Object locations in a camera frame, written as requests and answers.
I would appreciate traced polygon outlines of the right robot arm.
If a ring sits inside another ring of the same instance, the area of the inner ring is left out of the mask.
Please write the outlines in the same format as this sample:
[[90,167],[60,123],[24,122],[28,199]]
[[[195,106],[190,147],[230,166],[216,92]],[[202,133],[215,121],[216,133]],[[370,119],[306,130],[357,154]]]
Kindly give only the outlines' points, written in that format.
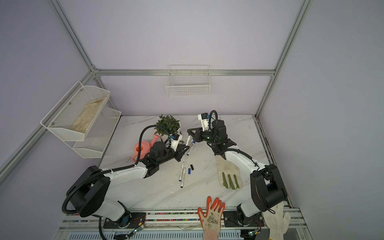
[[208,122],[208,127],[188,129],[188,135],[197,143],[206,142],[216,156],[233,163],[250,176],[251,198],[238,206],[246,218],[260,212],[277,214],[273,207],[287,199],[287,191],[276,165],[265,165],[240,150],[226,131],[223,120]]

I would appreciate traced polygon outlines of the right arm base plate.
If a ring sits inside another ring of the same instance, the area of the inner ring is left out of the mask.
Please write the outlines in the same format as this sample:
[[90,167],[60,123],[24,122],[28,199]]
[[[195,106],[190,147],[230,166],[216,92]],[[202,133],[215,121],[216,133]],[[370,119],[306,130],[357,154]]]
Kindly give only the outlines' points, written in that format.
[[224,211],[225,227],[263,227],[264,219],[260,213],[246,217],[240,211]]

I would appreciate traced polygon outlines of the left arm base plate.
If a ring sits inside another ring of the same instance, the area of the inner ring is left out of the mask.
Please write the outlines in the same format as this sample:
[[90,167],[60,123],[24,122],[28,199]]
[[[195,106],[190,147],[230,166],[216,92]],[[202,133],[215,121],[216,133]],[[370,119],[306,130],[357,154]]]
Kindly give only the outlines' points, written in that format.
[[130,215],[124,214],[117,221],[106,219],[103,225],[104,229],[136,229],[139,224],[144,224],[146,220],[145,212],[130,212]]

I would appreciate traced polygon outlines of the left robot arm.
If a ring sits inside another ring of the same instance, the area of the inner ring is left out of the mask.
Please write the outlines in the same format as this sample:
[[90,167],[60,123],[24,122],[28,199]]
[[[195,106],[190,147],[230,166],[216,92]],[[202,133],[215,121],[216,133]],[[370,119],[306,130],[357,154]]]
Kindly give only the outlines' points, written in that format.
[[129,215],[121,200],[110,200],[107,193],[112,188],[137,179],[154,175],[160,165],[172,159],[181,161],[189,146],[178,144],[176,149],[167,148],[163,142],[156,142],[142,160],[125,167],[102,170],[91,166],[78,178],[66,193],[62,204],[64,214],[79,214],[108,218],[119,221]]

